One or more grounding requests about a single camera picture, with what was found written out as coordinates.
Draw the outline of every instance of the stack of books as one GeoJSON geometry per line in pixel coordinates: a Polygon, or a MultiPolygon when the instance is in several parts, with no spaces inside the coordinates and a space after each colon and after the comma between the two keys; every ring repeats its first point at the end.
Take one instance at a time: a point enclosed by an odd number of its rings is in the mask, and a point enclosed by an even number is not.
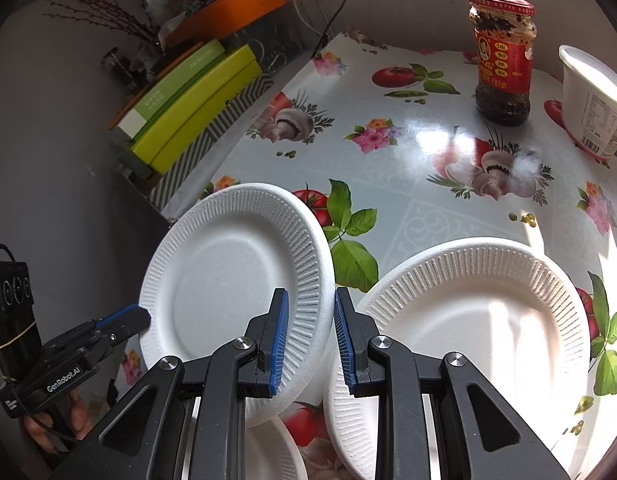
{"type": "Polygon", "coordinates": [[[248,46],[195,49],[129,108],[116,128],[134,158],[165,175],[226,105],[262,73],[248,46]]]}

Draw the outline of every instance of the floral tablecloth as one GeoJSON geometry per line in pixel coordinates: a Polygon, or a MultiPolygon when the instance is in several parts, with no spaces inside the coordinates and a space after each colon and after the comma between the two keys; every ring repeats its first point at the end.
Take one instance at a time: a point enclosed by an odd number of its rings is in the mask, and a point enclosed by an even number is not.
{"type": "MultiPolygon", "coordinates": [[[[449,240],[494,236],[543,250],[589,315],[588,387],[552,449],[581,479],[617,435],[617,153],[601,163],[573,143],[560,119],[562,84],[543,72],[533,72],[525,124],[485,120],[475,64],[472,53],[410,52],[349,29],[272,100],[202,198],[239,182],[293,192],[322,225],[336,281],[354,301],[449,240]],[[337,218],[328,200],[341,205],[337,218]]],[[[282,418],[309,478],[351,478],[319,401],[282,418]]]]}

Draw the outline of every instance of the metal screw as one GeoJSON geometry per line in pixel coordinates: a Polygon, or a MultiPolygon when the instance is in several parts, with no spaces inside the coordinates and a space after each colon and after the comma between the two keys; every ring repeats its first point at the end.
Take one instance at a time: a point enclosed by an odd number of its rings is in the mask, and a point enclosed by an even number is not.
{"type": "Polygon", "coordinates": [[[234,339],[233,346],[238,350],[246,350],[253,346],[253,340],[249,337],[238,337],[234,339]]]}
{"type": "Polygon", "coordinates": [[[466,364],[466,357],[459,352],[449,352],[446,354],[446,361],[451,366],[464,366],[466,364]]]}
{"type": "Polygon", "coordinates": [[[162,357],[157,364],[159,364],[159,367],[162,368],[162,370],[172,370],[177,366],[177,357],[172,355],[162,357]]]}
{"type": "Polygon", "coordinates": [[[388,348],[393,344],[393,340],[387,335],[376,335],[371,339],[371,343],[376,348],[388,348]]]}

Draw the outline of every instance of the red jar lid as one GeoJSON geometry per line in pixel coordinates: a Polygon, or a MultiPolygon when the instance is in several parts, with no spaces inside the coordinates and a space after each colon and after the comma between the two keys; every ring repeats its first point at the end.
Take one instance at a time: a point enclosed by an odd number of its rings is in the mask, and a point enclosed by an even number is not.
{"type": "Polygon", "coordinates": [[[502,10],[522,14],[524,16],[534,16],[535,7],[526,0],[468,0],[469,3],[486,7],[487,9],[502,10]]]}

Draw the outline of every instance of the stack of plates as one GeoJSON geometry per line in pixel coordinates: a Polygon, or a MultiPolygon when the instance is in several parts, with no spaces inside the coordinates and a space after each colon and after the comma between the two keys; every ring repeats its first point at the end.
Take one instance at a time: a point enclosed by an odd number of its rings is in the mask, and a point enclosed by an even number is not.
{"type": "Polygon", "coordinates": [[[165,355],[183,361],[211,355],[243,335],[252,317],[268,312],[277,287],[288,290],[290,300],[282,386],[273,399],[247,399],[246,426],[257,426],[247,432],[247,476],[253,480],[306,478],[297,447],[276,415],[311,380],[331,331],[335,275],[319,222],[279,187],[224,189],[172,227],[140,294],[140,305],[152,316],[140,339],[150,368],[165,355]],[[274,457],[278,472],[271,469],[274,457]]]}
{"type": "MultiPolygon", "coordinates": [[[[184,361],[210,355],[268,311],[276,287],[286,288],[290,300],[282,386],[273,399],[247,399],[246,472],[250,480],[304,480],[298,448],[277,415],[320,363],[335,277],[322,229],[298,198],[275,186],[243,184],[188,211],[146,273],[140,305],[153,321],[141,348],[148,367],[165,355],[184,361]]],[[[585,391],[583,305],[563,271],[528,246],[499,238],[442,244],[389,272],[357,310],[414,352],[466,354],[548,447],[585,391]]],[[[425,408],[439,477],[430,404],[425,408]]],[[[349,396],[338,356],[324,409],[342,462],[357,478],[372,480],[377,399],[349,396]]]]}

